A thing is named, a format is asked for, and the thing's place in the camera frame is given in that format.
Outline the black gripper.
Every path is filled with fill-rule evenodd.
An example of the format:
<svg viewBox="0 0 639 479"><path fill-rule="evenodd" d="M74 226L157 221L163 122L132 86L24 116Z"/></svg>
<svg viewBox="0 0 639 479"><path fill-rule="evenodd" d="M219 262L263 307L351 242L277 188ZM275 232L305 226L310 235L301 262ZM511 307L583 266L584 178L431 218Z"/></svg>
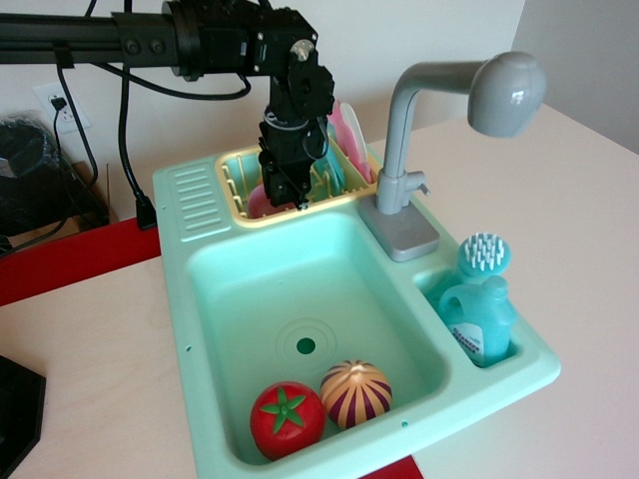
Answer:
<svg viewBox="0 0 639 479"><path fill-rule="evenodd" d="M265 194L272 207L292 202L304 210L311 190L311 166L328 149L326 116L280 118L267 107L260 122L260 163Z"/></svg>

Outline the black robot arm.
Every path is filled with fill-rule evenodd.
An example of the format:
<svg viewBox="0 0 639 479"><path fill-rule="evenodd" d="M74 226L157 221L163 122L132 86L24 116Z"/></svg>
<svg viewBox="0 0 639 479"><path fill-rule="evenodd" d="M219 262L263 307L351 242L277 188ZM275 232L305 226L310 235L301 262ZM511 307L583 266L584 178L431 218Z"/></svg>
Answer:
<svg viewBox="0 0 639 479"><path fill-rule="evenodd" d="M167 1L159 14L109 18L4 14L4 64L94 64L112 70L169 67L187 81L210 74L265 76L260 123L265 194L274 207L307 206L311 167L328 149L334 81L320 64L318 34L296 10L267 1Z"/></svg>

